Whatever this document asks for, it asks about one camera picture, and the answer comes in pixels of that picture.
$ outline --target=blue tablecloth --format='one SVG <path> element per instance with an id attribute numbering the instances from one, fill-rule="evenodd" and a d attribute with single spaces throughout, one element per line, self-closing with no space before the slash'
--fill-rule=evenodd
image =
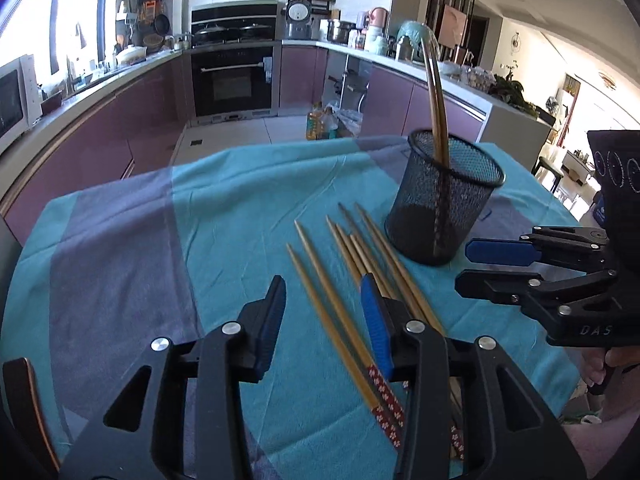
<path id="1" fill-rule="evenodd" d="M 515 239 L 534 224 L 577 224 L 526 169 L 494 145 L 482 148 L 506 182 L 470 236 Z M 396 452 L 324 333 L 285 243 L 301 250 L 298 219 L 365 335 L 324 217 L 342 222 L 338 202 L 358 201 L 382 225 L 407 156 L 399 137 L 249 146 L 50 202 L 15 270 L 0 361 L 33 362 L 59 455 L 153 338 L 202 336 L 280 274 L 287 308 L 271 370 L 241 390 L 256 478 L 390 478 Z M 450 336 L 494 336 L 559 412 L 578 374 L 535 322 L 517 308 L 460 298 L 453 279 L 470 266 L 462 253 L 439 268 L 405 264 Z M 192 427 L 188 417 L 187 433 Z"/>

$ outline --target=white microwave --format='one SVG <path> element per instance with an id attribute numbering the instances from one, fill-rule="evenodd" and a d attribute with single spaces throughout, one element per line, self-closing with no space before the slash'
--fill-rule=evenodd
<path id="1" fill-rule="evenodd" d="M 42 116 L 33 56 L 0 67 L 0 153 Z"/>

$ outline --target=black mesh cup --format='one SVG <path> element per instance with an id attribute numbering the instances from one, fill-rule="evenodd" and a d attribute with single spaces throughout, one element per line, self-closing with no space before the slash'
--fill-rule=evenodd
<path id="1" fill-rule="evenodd" d="M 409 136 L 411 155 L 391 212 L 386 236 L 404 256 L 438 266 L 450 262 L 504 173 L 483 150 L 449 136 L 449 165 L 433 156 L 431 130 Z"/>

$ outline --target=black stool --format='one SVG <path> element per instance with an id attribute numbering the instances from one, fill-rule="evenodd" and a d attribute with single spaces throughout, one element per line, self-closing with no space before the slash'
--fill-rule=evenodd
<path id="1" fill-rule="evenodd" d="M 548 170 L 551 173 L 553 173 L 554 184 L 553 186 L 551 186 L 551 193 L 552 194 L 555 193 L 556 189 L 558 189 L 558 185 L 560 184 L 560 181 L 562 180 L 562 177 L 564 177 L 564 173 L 562 172 L 562 170 L 558 170 L 558 168 L 554 168 L 551 162 L 549 162 L 549 159 L 544 156 L 538 157 L 538 163 L 533 167 L 533 170 L 531 170 L 531 174 L 533 176 L 536 176 L 536 173 L 540 168 L 545 168 L 545 170 Z"/>

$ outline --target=silver bolt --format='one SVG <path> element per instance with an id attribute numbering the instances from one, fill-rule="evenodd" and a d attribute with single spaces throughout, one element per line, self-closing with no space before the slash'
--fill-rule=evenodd
<path id="1" fill-rule="evenodd" d="M 409 323 L 406 324 L 406 329 L 407 332 L 420 334 L 424 332 L 424 323 L 416 319 L 412 319 Z"/>
<path id="2" fill-rule="evenodd" d="M 493 350 L 495 348 L 496 342 L 493 337 L 489 337 L 487 335 L 482 336 L 478 339 L 478 346 L 482 350 Z"/>
<path id="3" fill-rule="evenodd" d="M 222 326 L 222 333 L 227 335 L 237 334 L 242 330 L 242 326 L 237 321 L 229 321 Z"/>
<path id="4" fill-rule="evenodd" d="M 155 352 L 161 352 L 166 350 L 169 346 L 169 340 L 165 337 L 159 337 L 151 342 L 151 349 Z"/>

